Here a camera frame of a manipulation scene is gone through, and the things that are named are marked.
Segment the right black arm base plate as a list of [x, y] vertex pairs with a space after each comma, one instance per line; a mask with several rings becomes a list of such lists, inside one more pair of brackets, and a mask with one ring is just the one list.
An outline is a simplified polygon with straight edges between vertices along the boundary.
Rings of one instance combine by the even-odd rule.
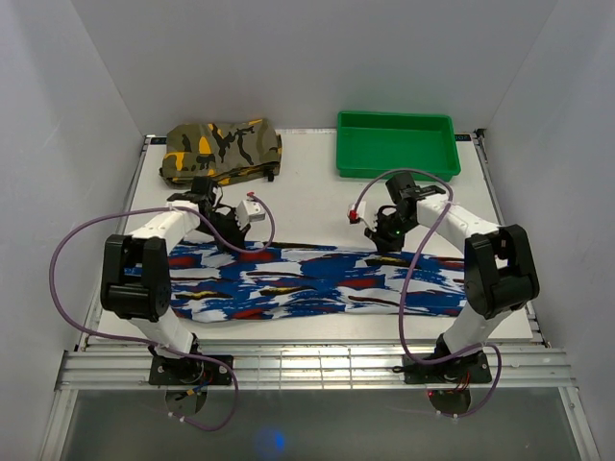
[[484, 352], [429, 366], [404, 356], [402, 365], [396, 367], [395, 372], [404, 376], [406, 384], [487, 384], [492, 381]]

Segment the blue white red patterned trousers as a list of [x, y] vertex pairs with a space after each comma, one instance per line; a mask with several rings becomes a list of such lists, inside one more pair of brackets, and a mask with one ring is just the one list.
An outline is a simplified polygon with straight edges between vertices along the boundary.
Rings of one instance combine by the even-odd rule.
[[458, 257], [378, 254], [274, 243], [231, 254], [184, 241], [169, 256], [171, 307], [194, 322], [265, 321], [327, 314], [455, 317], [464, 306]]

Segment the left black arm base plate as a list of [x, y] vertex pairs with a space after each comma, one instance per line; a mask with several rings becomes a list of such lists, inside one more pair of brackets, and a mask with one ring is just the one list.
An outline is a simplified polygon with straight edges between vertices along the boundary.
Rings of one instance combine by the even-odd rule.
[[231, 385], [229, 369], [234, 364], [232, 355], [215, 355], [215, 363], [188, 358], [152, 358], [148, 383], [157, 386]]

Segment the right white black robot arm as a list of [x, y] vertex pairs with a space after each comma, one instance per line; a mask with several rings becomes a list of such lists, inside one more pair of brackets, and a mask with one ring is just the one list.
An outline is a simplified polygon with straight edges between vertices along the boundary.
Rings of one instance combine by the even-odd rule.
[[467, 356], [488, 347], [488, 338], [511, 312], [535, 299], [540, 286], [527, 232], [519, 225], [486, 221], [455, 203], [451, 186], [435, 179], [418, 185], [417, 170], [397, 168], [380, 175], [392, 201], [392, 213], [369, 220], [361, 203], [349, 210], [351, 222], [361, 222], [365, 235], [380, 253], [398, 252], [406, 234], [418, 226], [438, 234], [463, 254], [466, 304], [442, 333], [433, 354], [408, 358], [434, 368], [446, 381], [456, 381], [469, 369]]

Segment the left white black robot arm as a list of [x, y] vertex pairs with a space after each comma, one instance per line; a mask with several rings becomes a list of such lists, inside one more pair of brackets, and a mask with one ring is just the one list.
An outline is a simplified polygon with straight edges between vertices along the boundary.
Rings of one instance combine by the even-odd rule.
[[223, 250], [245, 247], [245, 235], [264, 218], [261, 205], [248, 200], [227, 213], [218, 203], [219, 187], [209, 178], [167, 198], [167, 208], [129, 234], [113, 234], [104, 248], [100, 299], [102, 307], [137, 327], [150, 348], [172, 358], [171, 373], [182, 383], [203, 374], [204, 361], [193, 353], [197, 340], [170, 307], [168, 255], [192, 231], [221, 237]]

